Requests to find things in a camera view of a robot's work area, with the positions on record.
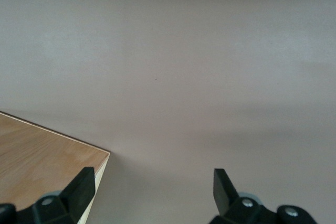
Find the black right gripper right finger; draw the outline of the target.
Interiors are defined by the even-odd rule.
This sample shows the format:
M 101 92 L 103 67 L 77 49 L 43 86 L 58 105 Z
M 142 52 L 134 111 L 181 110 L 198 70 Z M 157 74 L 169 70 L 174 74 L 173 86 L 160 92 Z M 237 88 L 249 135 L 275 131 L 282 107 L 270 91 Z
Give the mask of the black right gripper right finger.
M 281 205 L 267 209 L 250 194 L 239 194 L 224 169 L 214 169 L 213 196 L 219 215 L 210 223 L 315 223 L 304 209 Z

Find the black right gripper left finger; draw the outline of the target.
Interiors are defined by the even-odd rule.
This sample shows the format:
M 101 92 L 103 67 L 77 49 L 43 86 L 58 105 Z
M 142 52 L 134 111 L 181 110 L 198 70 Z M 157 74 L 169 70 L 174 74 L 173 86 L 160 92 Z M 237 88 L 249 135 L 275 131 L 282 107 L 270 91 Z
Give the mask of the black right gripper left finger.
M 1 223 L 78 223 L 96 193 L 94 168 L 83 168 L 59 193 L 48 193 L 23 210 L 1 204 Z

